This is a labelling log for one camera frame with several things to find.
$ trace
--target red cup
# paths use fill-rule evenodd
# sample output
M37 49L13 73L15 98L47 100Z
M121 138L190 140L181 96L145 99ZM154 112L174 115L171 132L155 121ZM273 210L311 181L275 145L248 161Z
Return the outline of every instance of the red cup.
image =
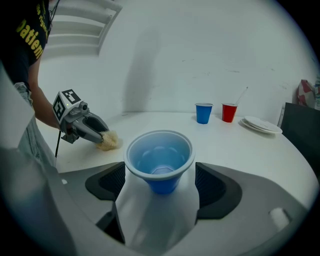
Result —
M234 120L238 105L232 103L222 103L222 121L232 123Z

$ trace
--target sponge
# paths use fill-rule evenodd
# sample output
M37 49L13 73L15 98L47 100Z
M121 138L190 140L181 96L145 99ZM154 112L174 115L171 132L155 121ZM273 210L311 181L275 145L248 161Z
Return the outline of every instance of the sponge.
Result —
M102 142L96 144L98 149L103 151L113 150L118 145L118 135L115 130L102 131Z

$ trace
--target tabletop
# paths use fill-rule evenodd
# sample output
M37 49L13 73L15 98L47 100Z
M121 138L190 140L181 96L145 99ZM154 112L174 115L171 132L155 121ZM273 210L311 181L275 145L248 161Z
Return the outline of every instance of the tabletop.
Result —
M306 159L282 134L251 130L240 122L241 119L236 116L232 123L227 123L221 116L211 115L208 124L199 124L194 113L123 113L105 121L109 129L118 134L117 149L101 151L81 138L74 144L61 140L57 169L62 173L123 161L126 145L149 131L174 130L187 136L195 148L194 163L182 175L171 195L154 194L145 181L126 170L126 182L116 201L119 220L126 245L147 254L167 250L194 227L199 208L195 162L270 179L310 209L319 184ZM165 216L171 219L157 221Z

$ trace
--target plastic cup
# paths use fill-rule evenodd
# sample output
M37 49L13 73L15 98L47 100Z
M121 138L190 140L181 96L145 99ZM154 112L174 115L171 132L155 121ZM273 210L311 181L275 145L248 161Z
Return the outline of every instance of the plastic cup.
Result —
M172 130L155 130L134 139L123 154L126 167L157 194L169 194L195 159L190 140Z
M210 113L213 105L211 103L196 103L196 121L199 124L207 124L209 122Z
M232 123L234 120L238 105L232 103L222 103L222 121Z

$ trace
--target white wall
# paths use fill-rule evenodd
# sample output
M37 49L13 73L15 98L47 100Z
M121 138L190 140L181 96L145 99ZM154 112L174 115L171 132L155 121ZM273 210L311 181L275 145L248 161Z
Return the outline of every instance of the white wall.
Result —
M99 57L41 64L53 101L73 88L103 119L126 111L195 112L194 103L235 102L237 115L277 123L301 79L315 82L317 57L273 1L118 0L123 9Z

